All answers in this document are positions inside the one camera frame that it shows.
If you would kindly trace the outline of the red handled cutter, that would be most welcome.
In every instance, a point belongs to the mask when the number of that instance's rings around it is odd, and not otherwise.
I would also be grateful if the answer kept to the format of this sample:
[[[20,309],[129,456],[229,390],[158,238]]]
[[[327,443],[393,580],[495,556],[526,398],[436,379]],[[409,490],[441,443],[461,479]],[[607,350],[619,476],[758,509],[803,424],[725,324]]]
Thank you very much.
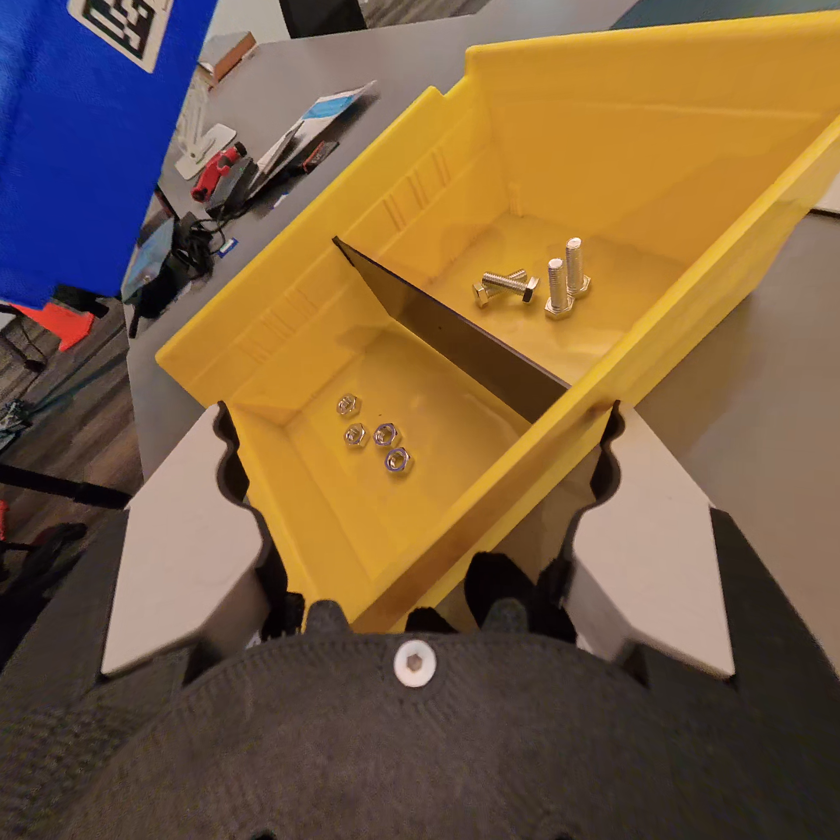
[[[230,173],[231,168],[247,155],[246,147],[236,142],[233,145],[222,149],[206,163],[202,173],[199,175],[196,184],[191,190],[191,197],[194,202],[205,204],[214,194],[218,184],[224,176]]]

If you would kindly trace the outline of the blue storage bin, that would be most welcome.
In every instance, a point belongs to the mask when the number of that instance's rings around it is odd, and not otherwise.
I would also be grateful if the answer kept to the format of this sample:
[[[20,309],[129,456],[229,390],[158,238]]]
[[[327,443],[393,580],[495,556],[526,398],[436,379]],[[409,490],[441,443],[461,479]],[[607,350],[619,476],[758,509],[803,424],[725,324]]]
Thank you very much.
[[[212,1],[1,2],[1,298],[116,296]]]

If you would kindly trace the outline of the black easel stand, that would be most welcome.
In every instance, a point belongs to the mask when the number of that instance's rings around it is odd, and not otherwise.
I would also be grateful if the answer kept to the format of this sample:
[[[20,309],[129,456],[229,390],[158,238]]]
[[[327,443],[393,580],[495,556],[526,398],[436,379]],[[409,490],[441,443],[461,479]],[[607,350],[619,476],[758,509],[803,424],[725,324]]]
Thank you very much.
[[[130,493],[110,487],[49,476],[30,469],[1,464],[1,483],[41,494],[63,497],[77,504],[122,510],[132,500]]]

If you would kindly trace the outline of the black flat case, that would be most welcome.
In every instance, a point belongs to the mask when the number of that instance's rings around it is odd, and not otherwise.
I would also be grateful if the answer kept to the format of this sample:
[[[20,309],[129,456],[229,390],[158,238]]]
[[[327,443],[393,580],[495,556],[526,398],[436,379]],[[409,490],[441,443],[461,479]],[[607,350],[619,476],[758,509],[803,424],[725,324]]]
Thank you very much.
[[[229,172],[220,177],[205,203],[205,214],[217,221],[236,215],[247,201],[258,172],[258,165],[251,156],[238,159]]]

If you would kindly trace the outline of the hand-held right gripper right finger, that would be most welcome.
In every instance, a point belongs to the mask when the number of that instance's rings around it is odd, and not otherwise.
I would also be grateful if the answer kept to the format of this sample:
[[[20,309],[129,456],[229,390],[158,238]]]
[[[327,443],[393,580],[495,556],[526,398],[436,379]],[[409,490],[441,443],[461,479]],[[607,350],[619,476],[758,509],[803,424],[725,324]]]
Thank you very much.
[[[642,417],[613,406],[594,501],[563,541],[563,607],[578,646],[619,663],[638,645],[709,676],[734,676],[712,504]]]

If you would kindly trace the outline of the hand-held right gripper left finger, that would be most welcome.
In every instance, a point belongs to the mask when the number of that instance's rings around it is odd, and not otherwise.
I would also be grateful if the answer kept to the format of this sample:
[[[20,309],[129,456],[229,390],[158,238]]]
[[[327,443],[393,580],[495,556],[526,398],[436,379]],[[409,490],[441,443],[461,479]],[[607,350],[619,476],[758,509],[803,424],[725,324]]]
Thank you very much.
[[[193,644],[236,655],[282,606],[287,573],[238,446],[228,408],[211,405],[127,506],[103,676]]]

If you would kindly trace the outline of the black flat card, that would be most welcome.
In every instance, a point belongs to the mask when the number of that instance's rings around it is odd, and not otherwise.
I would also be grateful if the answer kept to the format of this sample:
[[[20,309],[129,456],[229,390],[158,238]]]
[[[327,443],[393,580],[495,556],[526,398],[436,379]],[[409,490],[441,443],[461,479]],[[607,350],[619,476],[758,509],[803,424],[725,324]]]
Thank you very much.
[[[300,175],[308,175],[323,163],[332,152],[340,146],[336,140],[319,142],[314,149],[300,162],[297,171]]]

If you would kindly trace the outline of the black bin divider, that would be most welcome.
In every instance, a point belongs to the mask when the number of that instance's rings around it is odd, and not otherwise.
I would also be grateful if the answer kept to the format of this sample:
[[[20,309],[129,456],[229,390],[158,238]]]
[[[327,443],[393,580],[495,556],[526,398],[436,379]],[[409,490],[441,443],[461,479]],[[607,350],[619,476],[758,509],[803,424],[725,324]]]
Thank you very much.
[[[559,377],[340,237],[332,242],[393,320],[531,424],[569,390]]]

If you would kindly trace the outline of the yellow storage bin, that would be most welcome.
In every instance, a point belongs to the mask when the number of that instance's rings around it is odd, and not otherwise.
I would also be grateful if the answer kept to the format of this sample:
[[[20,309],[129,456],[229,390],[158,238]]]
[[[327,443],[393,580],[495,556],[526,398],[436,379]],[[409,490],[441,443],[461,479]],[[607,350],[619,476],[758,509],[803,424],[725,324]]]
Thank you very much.
[[[157,353],[224,403],[288,589],[392,627],[494,548],[748,296],[838,172],[838,11],[471,47]],[[332,239],[570,388],[530,423],[393,320]],[[587,294],[551,320],[581,237]],[[476,305],[486,272],[524,269]],[[360,412],[337,413],[345,393]],[[346,428],[370,436],[351,449]],[[411,471],[385,468],[391,423]]]

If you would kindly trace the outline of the white and blue leaflet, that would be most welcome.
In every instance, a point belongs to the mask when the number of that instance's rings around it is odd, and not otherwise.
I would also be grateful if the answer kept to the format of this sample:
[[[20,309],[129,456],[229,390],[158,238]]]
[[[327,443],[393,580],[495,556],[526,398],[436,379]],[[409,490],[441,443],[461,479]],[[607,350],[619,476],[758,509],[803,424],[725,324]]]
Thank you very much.
[[[257,193],[262,189],[272,177],[288,167],[312,144],[323,140],[326,132],[352,106],[364,98],[376,95],[378,90],[378,80],[371,80],[362,87],[316,100],[256,161],[251,192]]]

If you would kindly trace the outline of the brown edged desk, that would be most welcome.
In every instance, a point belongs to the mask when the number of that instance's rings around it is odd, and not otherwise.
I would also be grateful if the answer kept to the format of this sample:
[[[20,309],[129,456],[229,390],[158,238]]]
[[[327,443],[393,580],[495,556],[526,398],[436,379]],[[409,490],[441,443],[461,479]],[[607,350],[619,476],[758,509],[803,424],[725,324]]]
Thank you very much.
[[[197,62],[197,72],[209,88],[214,88],[257,46],[249,31],[209,38]]]

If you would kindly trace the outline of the orange traffic cone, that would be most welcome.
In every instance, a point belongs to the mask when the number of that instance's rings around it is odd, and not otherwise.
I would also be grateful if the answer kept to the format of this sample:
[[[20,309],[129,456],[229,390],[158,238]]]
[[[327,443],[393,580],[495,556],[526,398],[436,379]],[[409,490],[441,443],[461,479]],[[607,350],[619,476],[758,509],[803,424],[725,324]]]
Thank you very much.
[[[46,303],[42,309],[32,309],[18,304],[9,304],[9,306],[57,336],[61,353],[70,351],[83,341],[91,332],[95,321],[93,313],[78,312],[54,302]]]

